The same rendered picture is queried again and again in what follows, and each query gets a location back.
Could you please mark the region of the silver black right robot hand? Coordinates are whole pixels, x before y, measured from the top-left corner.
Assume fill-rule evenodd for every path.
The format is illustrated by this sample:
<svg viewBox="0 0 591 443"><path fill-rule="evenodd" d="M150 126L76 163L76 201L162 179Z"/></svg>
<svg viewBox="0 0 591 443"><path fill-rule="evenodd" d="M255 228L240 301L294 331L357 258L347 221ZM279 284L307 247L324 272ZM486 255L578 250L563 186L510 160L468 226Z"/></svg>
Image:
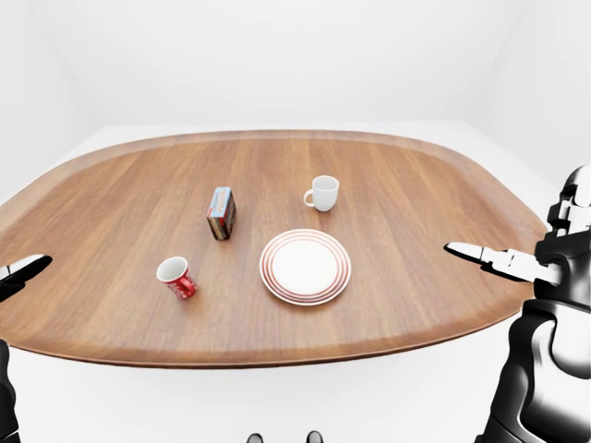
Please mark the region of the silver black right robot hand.
<svg viewBox="0 0 591 443"><path fill-rule="evenodd" d="M444 250L502 278L532 282L537 298L591 307L591 163L568 176L547 222L550 229L534 254L463 242Z"/></svg>

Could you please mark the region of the red mug with white print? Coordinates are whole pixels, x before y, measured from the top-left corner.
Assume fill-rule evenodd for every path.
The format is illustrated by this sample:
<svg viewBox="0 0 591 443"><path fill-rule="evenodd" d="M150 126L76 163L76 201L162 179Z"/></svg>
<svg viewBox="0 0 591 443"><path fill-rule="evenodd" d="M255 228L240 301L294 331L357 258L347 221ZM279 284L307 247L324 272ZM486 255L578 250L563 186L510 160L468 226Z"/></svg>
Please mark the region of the red mug with white print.
<svg viewBox="0 0 591 443"><path fill-rule="evenodd" d="M198 291L198 285L191 276L184 257L169 257L164 260L156 270L156 278L180 300L187 300Z"/></svg>

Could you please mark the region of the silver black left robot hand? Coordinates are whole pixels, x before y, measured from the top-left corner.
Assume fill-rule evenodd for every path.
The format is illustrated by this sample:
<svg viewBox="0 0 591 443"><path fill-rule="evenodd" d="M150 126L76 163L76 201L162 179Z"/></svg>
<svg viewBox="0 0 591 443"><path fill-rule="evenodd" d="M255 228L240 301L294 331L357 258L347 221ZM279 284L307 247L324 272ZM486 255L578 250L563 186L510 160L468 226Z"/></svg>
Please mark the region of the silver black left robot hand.
<svg viewBox="0 0 591 443"><path fill-rule="evenodd" d="M41 273L52 261L50 256L35 254L0 267L0 303L21 291L28 280Z"/></svg>

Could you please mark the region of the white plate with red rings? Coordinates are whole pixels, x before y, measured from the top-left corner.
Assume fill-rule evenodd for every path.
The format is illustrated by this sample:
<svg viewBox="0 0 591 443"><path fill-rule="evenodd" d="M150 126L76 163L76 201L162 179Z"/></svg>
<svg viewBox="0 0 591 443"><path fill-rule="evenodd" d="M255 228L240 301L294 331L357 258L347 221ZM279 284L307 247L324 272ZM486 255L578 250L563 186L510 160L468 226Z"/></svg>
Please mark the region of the white plate with red rings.
<svg viewBox="0 0 591 443"><path fill-rule="evenodd" d="M279 299L301 306L322 305L337 297L352 275L344 246L313 229L293 229L274 236L262 250L259 274Z"/></svg>

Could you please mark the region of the printed food box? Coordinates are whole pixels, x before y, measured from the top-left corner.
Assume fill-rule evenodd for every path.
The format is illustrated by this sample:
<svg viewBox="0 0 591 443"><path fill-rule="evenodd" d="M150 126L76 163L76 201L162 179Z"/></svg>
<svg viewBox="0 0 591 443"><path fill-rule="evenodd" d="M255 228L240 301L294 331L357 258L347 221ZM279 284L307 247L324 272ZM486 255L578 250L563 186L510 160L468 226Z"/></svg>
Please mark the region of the printed food box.
<svg viewBox="0 0 591 443"><path fill-rule="evenodd" d="M216 240L231 237L236 215L235 198L230 186L218 186L212 195L207 221Z"/></svg>

